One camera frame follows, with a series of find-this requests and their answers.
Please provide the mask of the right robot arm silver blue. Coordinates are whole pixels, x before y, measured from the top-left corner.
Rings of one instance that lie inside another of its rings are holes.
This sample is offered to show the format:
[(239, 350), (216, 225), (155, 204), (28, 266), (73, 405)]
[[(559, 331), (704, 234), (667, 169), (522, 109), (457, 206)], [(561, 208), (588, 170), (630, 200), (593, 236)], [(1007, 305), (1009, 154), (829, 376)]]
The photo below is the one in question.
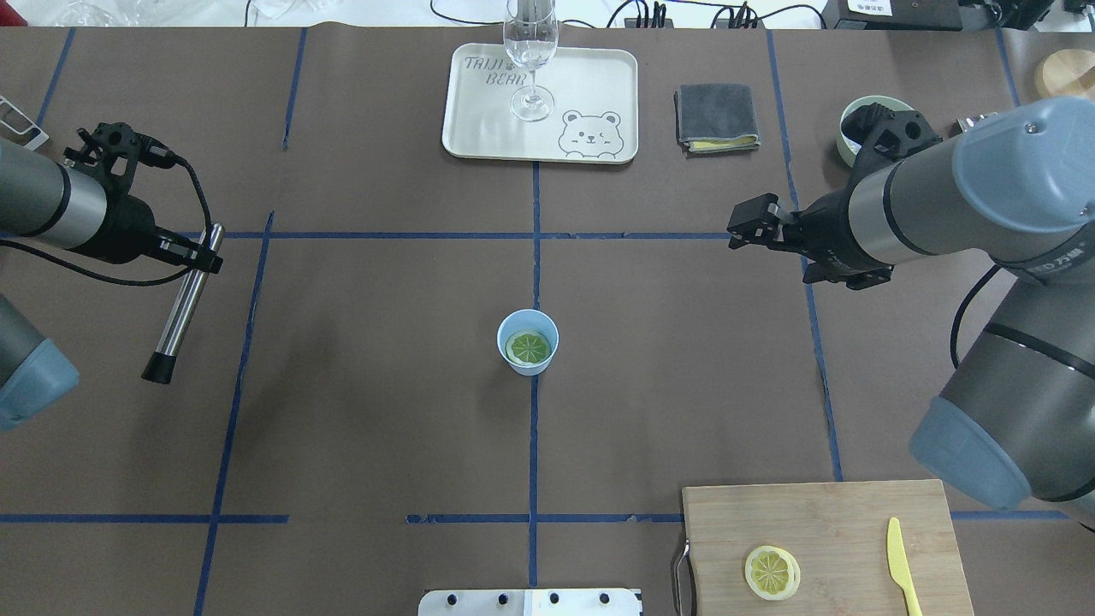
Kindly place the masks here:
[(920, 465), (996, 511), (1034, 499), (1092, 528), (1092, 102), (1040, 100), (942, 138), (918, 111), (849, 113), (845, 186), (806, 210), (737, 204), (729, 248), (806, 258), (806, 284), (864, 291), (897, 265), (977, 249), (1014, 283), (909, 443)]

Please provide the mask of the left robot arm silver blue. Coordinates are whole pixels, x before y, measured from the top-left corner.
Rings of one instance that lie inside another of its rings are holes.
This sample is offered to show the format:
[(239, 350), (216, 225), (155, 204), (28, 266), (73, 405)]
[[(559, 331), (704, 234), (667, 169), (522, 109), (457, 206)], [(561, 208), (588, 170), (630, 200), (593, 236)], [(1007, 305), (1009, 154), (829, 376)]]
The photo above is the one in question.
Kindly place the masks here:
[[(62, 163), (3, 143), (1, 226), (3, 248), (50, 261), (107, 284), (149, 287), (178, 281), (181, 289), (142, 377), (168, 385), (207, 278), (222, 270), (224, 226), (215, 222), (196, 170), (180, 153), (126, 123), (79, 129), (82, 146)], [(184, 168), (201, 210), (203, 231), (192, 240), (157, 225), (145, 200), (132, 196), (137, 168)], [(125, 264), (148, 257), (176, 267), (152, 280), (126, 280), (82, 268), (50, 253), (58, 248), (93, 260)]]

